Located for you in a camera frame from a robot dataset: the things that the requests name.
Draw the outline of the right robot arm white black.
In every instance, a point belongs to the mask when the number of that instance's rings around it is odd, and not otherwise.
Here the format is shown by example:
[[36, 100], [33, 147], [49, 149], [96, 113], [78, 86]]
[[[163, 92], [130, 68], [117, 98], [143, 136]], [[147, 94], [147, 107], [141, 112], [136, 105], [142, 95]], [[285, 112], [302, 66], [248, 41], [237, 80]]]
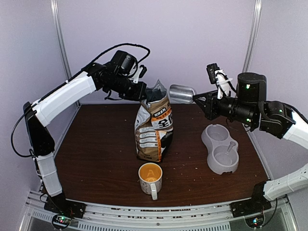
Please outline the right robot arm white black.
[[[238, 121], [253, 131], [258, 128], [278, 139], [308, 147], [308, 120], [293, 106], [267, 100], [267, 79], [264, 75], [244, 72], [237, 77], [237, 96], [218, 96], [218, 91], [194, 95], [192, 100], [213, 120], [224, 116]], [[261, 182], [254, 187], [247, 209], [257, 212], [265, 203], [308, 186], [308, 166], [304, 165], [276, 180]]]

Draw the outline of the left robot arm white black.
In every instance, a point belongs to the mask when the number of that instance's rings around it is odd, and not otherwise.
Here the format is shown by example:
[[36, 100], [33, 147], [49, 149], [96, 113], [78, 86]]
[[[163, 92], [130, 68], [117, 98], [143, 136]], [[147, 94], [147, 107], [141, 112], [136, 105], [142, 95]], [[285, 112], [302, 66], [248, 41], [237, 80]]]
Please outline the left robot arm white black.
[[33, 103], [25, 103], [26, 128], [34, 156], [50, 205], [59, 214], [69, 210], [60, 184], [55, 162], [55, 142], [47, 130], [54, 118], [81, 98], [95, 91], [118, 93], [121, 99], [141, 101], [146, 98], [146, 84], [140, 79], [147, 72], [133, 55], [116, 51], [112, 59], [99, 64], [92, 60], [71, 79]]

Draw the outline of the metal spoon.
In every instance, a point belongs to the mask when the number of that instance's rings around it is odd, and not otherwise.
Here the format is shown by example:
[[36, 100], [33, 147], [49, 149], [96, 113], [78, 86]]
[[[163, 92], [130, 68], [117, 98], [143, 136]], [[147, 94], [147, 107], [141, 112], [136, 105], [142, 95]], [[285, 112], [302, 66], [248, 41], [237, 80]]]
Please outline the metal spoon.
[[195, 89], [188, 86], [173, 84], [169, 87], [170, 98], [178, 103], [191, 104], [196, 94]]

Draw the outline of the brown dog food bag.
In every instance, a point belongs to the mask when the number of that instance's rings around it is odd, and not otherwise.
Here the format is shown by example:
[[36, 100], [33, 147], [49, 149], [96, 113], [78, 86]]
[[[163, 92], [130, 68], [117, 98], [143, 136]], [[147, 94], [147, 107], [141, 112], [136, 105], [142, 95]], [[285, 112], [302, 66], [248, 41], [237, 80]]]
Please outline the brown dog food bag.
[[137, 157], [160, 163], [173, 139], [173, 113], [167, 89], [158, 80], [146, 89], [134, 124]]

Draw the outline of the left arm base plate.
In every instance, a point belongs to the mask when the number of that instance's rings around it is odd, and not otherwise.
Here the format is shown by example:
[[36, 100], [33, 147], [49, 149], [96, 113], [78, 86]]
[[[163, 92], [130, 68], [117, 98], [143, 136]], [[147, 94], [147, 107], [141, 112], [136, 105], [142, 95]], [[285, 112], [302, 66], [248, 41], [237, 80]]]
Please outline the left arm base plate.
[[44, 209], [70, 218], [83, 218], [86, 204], [62, 197], [48, 197]]

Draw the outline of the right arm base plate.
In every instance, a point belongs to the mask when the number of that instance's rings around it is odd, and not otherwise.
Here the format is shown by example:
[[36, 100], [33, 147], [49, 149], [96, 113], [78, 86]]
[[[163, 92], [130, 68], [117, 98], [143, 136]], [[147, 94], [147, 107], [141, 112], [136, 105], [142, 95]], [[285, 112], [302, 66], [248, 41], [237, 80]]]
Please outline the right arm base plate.
[[230, 204], [234, 218], [262, 213], [271, 208], [271, 202], [265, 200], [247, 199]]

